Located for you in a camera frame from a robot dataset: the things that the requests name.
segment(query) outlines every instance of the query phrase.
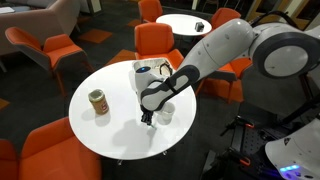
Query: tin can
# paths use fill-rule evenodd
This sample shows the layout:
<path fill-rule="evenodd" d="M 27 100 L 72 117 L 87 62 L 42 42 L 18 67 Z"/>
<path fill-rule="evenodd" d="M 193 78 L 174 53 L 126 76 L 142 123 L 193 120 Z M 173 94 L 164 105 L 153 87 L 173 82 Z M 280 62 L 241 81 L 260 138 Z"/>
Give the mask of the tin can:
<path fill-rule="evenodd" d="M 108 112 L 109 106 L 102 90 L 96 89 L 89 93 L 88 96 L 97 114 L 105 114 Z"/>

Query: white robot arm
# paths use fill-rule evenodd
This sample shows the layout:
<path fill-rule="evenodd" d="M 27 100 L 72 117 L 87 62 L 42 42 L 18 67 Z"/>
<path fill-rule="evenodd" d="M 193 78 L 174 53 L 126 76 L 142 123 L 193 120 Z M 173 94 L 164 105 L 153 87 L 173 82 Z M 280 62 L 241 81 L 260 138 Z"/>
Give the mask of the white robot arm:
<path fill-rule="evenodd" d="M 157 77 L 145 67 L 136 71 L 137 95 L 142 110 L 160 110 L 167 100 L 189 85 L 239 57 L 251 58 L 254 67 L 271 78 L 307 72 L 319 63 L 318 30 L 303 32 L 284 23 L 253 28 L 242 19 L 231 20 L 199 41 L 177 71 L 163 82 L 155 82 Z"/>

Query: white mug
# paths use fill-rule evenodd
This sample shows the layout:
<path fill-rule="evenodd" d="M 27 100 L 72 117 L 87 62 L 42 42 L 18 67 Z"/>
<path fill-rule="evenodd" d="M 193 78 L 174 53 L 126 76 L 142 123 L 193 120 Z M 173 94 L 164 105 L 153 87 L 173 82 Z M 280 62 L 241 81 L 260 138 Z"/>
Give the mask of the white mug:
<path fill-rule="evenodd" d="M 172 119 L 172 116 L 175 111 L 175 106 L 171 102 L 166 102 L 162 109 L 160 110 L 160 115 L 162 116 L 162 119 L 166 122 L 170 122 Z"/>

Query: orange chair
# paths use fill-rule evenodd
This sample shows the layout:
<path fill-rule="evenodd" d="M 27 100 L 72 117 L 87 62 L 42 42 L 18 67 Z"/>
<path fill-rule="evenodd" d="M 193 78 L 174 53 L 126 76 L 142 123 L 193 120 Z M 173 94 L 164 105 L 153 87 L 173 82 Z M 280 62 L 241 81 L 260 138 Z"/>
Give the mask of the orange chair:
<path fill-rule="evenodd" d="M 240 58 L 229 62 L 222 66 L 217 71 L 213 72 L 206 78 L 203 78 L 195 92 L 196 96 L 199 94 L 205 81 L 208 78 L 222 79 L 229 83 L 227 103 L 231 103 L 231 94 L 233 91 L 234 82 L 242 78 L 243 72 L 252 65 L 252 61 L 249 58 Z"/>
<path fill-rule="evenodd" d="M 167 58 L 177 69 L 184 57 L 173 49 L 174 37 L 171 26 L 163 23 L 145 23 L 135 27 L 136 59 Z"/>
<path fill-rule="evenodd" d="M 75 45 L 66 34 L 48 38 L 43 48 L 34 36 L 18 27 L 8 28 L 5 34 L 12 45 L 45 70 L 57 76 L 63 97 L 66 96 L 66 92 L 61 81 L 60 70 L 62 68 L 83 62 L 90 72 L 94 72 L 87 60 L 87 54 L 79 46 Z"/>
<path fill-rule="evenodd" d="M 138 2 L 138 7 L 141 23 L 156 22 L 163 13 L 160 0 L 142 0 Z"/>
<path fill-rule="evenodd" d="M 230 8 L 219 8 L 217 12 L 215 12 L 211 17 L 211 21 L 210 21 L 210 24 L 212 26 L 211 31 L 214 31 L 215 29 L 217 29 L 218 27 L 220 27 L 221 25 L 223 25 L 224 23 L 232 19 L 236 19 L 240 17 L 241 17 L 241 14 L 236 10 L 233 10 Z"/>
<path fill-rule="evenodd" d="M 33 130 L 18 158 L 10 141 L 0 139 L 0 176 L 10 180 L 100 180 L 99 155 L 74 136 L 65 117 Z"/>

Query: orange chair backrest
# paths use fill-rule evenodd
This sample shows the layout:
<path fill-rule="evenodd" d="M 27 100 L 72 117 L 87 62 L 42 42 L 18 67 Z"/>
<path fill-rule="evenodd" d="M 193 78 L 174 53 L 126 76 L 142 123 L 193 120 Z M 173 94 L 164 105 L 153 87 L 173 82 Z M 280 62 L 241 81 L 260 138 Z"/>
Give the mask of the orange chair backrest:
<path fill-rule="evenodd" d="M 12 45 L 44 69 L 50 70 L 50 58 L 42 51 L 40 42 L 34 36 L 18 27 L 6 29 L 5 34 Z"/>
<path fill-rule="evenodd" d="M 162 15 L 162 6 L 159 0 L 142 0 L 138 3 L 139 12 L 142 20 L 156 22 Z"/>
<path fill-rule="evenodd" d="M 10 27 L 6 30 L 6 36 L 12 44 L 23 44 L 41 51 L 39 41 L 28 32 L 17 28 Z"/>
<path fill-rule="evenodd" d="M 235 59 L 229 63 L 238 79 L 241 79 L 243 72 L 252 65 L 249 58 Z"/>
<path fill-rule="evenodd" d="M 241 14 L 230 8 L 219 8 L 211 18 L 212 29 L 216 29 L 222 24 L 236 18 L 240 18 Z"/>
<path fill-rule="evenodd" d="M 69 118 L 61 118 L 32 130 L 24 142 L 20 156 L 22 159 L 28 158 L 71 137 L 74 137 L 74 133 Z"/>
<path fill-rule="evenodd" d="M 171 26 L 145 23 L 135 27 L 135 47 L 140 55 L 169 53 L 174 45 Z"/>

